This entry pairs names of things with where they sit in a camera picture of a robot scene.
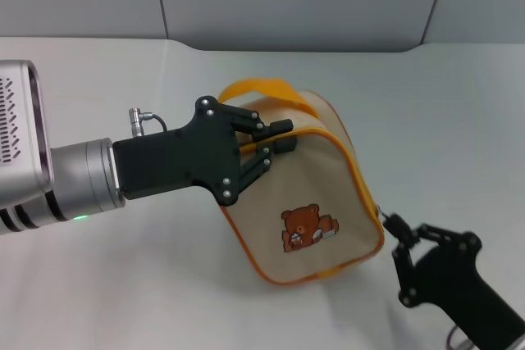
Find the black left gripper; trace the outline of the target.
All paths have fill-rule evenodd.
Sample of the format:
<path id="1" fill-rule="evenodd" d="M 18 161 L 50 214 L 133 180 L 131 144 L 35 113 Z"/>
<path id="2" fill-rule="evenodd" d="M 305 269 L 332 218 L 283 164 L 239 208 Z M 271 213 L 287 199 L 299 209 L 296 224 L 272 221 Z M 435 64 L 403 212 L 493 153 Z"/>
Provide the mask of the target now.
<path id="1" fill-rule="evenodd" d="M 120 190 L 132 200 L 198 186 L 219 205 L 231 206 L 270 170 L 272 156 L 297 147 L 296 136 L 260 143 L 240 165 L 236 132 L 260 142 L 293 128 L 291 119 L 266 125 L 256 111 L 220 104 L 211 96 L 200 98 L 187 125 L 112 145 Z"/>

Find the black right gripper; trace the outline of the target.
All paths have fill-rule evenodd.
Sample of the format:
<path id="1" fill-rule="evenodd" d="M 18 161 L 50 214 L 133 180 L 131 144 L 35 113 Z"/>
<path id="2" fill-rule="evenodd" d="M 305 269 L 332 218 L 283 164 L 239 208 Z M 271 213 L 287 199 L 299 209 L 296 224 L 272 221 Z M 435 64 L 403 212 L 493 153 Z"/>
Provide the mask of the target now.
<path id="1" fill-rule="evenodd" d="M 404 306 L 439 307 L 479 349 L 512 349 L 523 341 L 524 319 L 477 270 L 477 235 L 411 228 L 395 213 L 385 216 L 385 229 L 398 240 L 392 257 Z"/>

